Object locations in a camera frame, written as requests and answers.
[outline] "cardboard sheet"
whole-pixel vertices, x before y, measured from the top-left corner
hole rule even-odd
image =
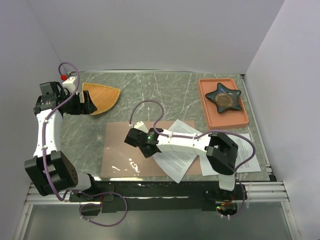
[[[168,129],[174,121],[160,121],[158,128]],[[195,128],[194,121],[185,121]],[[152,128],[154,122],[145,121]],[[101,178],[160,177],[167,174],[158,166],[153,157],[145,158],[138,147],[124,143],[130,127],[127,122],[106,124]],[[197,156],[186,175],[201,175],[200,160]]]

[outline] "orange tray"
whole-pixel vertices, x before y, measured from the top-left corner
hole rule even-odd
[[[246,127],[249,123],[249,118],[241,97],[239,99],[239,105],[242,107],[242,110],[226,110],[221,113],[218,113],[217,105],[205,97],[207,93],[217,90],[218,83],[222,83],[228,89],[238,89],[235,81],[232,78],[199,79],[197,87],[201,98],[201,104],[207,128],[212,130]]]

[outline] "marble table surface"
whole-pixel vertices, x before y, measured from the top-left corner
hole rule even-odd
[[[193,120],[196,129],[207,130],[206,121],[197,90],[201,78],[232,78],[242,91],[241,97],[249,116],[247,127],[231,129],[244,134],[250,133],[256,146],[256,156],[261,172],[240,173],[243,181],[269,181],[266,160],[258,137],[253,114],[250,109],[243,82],[239,74],[212,74],[190,72],[82,72],[82,83],[102,84],[121,89],[115,106],[108,112],[91,115],[65,115],[61,126],[61,146],[63,153],[75,166],[79,174],[91,174],[99,179],[101,173],[105,132],[107,122],[128,122],[134,106],[142,100],[158,100],[165,109],[163,121]],[[160,115],[156,104],[146,103],[136,111],[133,121],[155,121]],[[172,181],[170,177],[126,177],[104,178],[119,181]],[[183,181],[216,181],[217,175],[186,175]]]

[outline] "star-shaped dish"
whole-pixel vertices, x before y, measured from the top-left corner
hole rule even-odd
[[[226,109],[242,110],[239,105],[240,95],[240,90],[229,89],[218,82],[216,90],[207,93],[205,97],[216,104],[218,113],[222,113]]]

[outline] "red connector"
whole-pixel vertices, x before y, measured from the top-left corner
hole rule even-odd
[[[60,78],[61,78],[62,81],[65,81],[65,80],[68,79],[68,76],[66,76],[66,75],[63,74],[63,75],[60,76]]]

